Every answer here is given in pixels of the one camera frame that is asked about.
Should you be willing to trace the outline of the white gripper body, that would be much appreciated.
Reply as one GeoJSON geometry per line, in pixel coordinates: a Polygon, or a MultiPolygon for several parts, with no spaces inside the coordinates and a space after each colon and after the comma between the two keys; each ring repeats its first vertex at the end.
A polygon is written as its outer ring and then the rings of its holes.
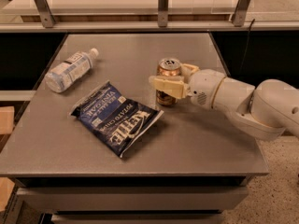
{"type": "Polygon", "coordinates": [[[211,109],[217,89],[225,78],[225,74],[211,69],[194,73],[189,81],[192,104],[211,109]]]}

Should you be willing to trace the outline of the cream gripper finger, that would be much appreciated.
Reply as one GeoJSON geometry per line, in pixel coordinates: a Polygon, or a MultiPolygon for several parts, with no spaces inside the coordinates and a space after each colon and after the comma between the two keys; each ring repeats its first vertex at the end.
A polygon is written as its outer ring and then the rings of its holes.
{"type": "Polygon", "coordinates": [[[190,87],[185,83],[183,76],[150,76],[149,84],[156,91],[162,91],[176,99],[186,98],[190,91],[190,87]]]}
{"type": "Polygon", "coordinates": [[[183,63],[181,65],[181,74],[184,76],[184,81],[188,82],[190,77],[199,71],[199,67],[193,64],[183,63]]]}

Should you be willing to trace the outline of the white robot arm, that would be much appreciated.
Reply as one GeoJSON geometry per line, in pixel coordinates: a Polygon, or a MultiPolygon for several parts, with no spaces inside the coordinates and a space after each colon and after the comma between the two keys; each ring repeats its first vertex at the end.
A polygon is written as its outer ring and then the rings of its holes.
{"type": "Polygon", "coordinates": [[[299,90],[286,82],[267,79],[258,86],[225,74],[183,64],[179,76],[151,76],[149,84],[174,98],[217,110],[239,130],[264,141],[288,131],[299,136],[299,90]]]}

